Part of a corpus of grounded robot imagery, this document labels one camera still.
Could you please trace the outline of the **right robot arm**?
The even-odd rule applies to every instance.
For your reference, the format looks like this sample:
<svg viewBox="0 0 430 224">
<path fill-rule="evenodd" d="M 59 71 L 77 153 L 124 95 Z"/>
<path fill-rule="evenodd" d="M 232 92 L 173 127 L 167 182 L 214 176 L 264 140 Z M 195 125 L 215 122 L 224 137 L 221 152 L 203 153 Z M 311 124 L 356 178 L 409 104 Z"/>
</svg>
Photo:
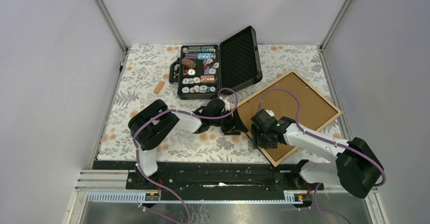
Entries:
<svg viewBox="0 0 430 224">
<path fill-rule="evenodd" d="M 364 199 L 378 180 L 385 180 L 381 163 L 361 138 L 330 138 L 293 119 L 282 117 L 277 120 L 264 109 L 259 110 L 251 121 L 254 146 L 282 143 L 300 147 L 326 160 L 324 163 L 301 160 L 293 168 L 291 183 L 299 190 L 315 183 L 339 185 L 351 195 Z"/>
</svg>

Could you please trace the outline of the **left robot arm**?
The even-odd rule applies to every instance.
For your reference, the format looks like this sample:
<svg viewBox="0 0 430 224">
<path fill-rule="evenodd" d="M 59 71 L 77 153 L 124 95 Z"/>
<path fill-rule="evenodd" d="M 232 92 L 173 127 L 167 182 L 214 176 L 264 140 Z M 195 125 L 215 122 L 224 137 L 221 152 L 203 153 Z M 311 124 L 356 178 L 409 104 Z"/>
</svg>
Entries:
<svg viewBox="0 0 430 224">
<path fill-rule="evenodd" d="M 135 115 L 128 128 L 136 147 L 138 183 L 145 189 L 157 184 L 156 148 L 172 130 L 201 134 L 211 126 L 219 127 L 225 135 L 248 132 L 237 110 L 220 98 L 212 99 L 193 112 L 170 109 L 163 100 L 157 99 Z"/>
</svg>

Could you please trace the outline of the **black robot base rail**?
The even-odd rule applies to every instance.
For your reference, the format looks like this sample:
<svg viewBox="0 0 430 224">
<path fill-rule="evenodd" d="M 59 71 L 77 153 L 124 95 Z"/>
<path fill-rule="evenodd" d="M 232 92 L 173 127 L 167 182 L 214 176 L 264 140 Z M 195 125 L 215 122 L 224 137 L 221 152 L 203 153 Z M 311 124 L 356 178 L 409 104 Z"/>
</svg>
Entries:
<svg viewBox="0 0 430 224">
<path fill-rule="evenodd" d="M 160 162 L 147 181 L 135 163 L 126 165 L 127 190 L 148 190 L 162 201 L 277 201 L 285 191 L 311 194 L 317 184 L 306 183 L 292 164 Z"/>
</svg>

